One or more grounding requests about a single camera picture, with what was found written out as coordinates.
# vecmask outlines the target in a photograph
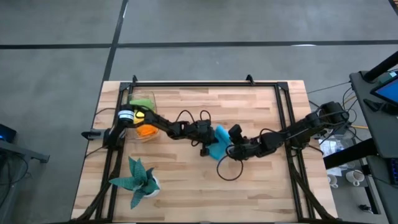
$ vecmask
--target table leg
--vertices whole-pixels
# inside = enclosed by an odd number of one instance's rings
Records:
[[[367,139],[363,142],[355,144],[347,149],[340,152],[333,153],[332,155],[323,158],[326,169],[330,169],[336,166],[343,165],[347,162],[361,159],[366,156],[377,155],[377,149],[374,145],[373,139]]]

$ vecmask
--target butcher block tabletop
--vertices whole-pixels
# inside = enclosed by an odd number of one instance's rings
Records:
[[[304,82],[287,83],[295,120],[298,121],[311,112]],[[116,107],[119,84],[103,83],[97,111]],[[228,130],[234,124],[240,124],[242,134],[249,138],[258,136],[262,128],[281,129],[273,87],[135,87],[136,91],[153,92],[156,113],[171,121],[175,121],[182,110],[189,110],[195,120],[200,119],[201,110],[207,110],[214,128],[222,125]],[[281,94],[289,125],[283,91]],[[114,110],[101,112],[95,117],[93,128],[110,128],[113,117]],[[191,118],[183,113],[179,120],[191,121]],[[172,140],[162,131],[149,141],[139,142],[132,139],[128,132],[120,177],[131,176],[128,157],[135,160],[141,158],[146,169],[155,168],[153,175],[160,181],[161,190],[156,197],[142,199],[131,210],[132,192],[118,188],[114,222],[297,221],[284,146],[271,155],[244,161],[242,176],[230,182],[218,177],[218,161],[210,156],[200,157],[200,144],[192,147],[190,140]],[[101,140],[90,141],[86,153],[101,147],[101,144]],[[311,145],[319,147],[315,141]],[[72,218],[81,215],[98,193],[105,158],[106,149],[100,149],[85,159]],[[326,210],[337,217],[322,155],[307,148],[303,150],[303,158],[311,191]],[[220,165],[220,172],[226,177],[233,177],[240,168],[239,162],[225,159]],[[104,217],[108,211],[109,195],[110,190],[104,200]],[[308,217],[301,190],[300,198],[304,215]]]

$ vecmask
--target artificial plant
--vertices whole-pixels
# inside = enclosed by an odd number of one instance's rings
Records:
[[[129,157],[129,166],[132,177],[118,177],[109,180],[111,184],[118,187],[122,187],[126,190],[134,191],[130,208],[133,209],[145,195],[149,195],[155,190],[159,190],[159,186],[156,184],[152,171],[154,168],[150,168],[145,171],[144,166],[141,163],[141,159],[135,161]]]

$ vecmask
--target monitor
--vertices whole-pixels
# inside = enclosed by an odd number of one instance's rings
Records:
[[[372,89],[371,94],[391,103],[394,106],[398,106],[398,75]]]

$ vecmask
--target concrete floor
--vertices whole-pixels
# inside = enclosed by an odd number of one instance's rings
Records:
[[[0,44],[111,43],[121,0],[0,0]],[[130,0],[120,42],[395,40],[387,0]],[[347,82],[398,45],[118,49],[110,80],[304,80],[308,91]],[[70,217],[109,49],[0,50],[0,123],[18,144],[50,154],[30,163],[15,223]],[[309,94],[339,101],[349,85]],[[356,125],[366,125],[358,105]],[[369,133],[359,131],[366,139]],[[387,223],[357,209],[363,189],[333,190],[340,218]]]

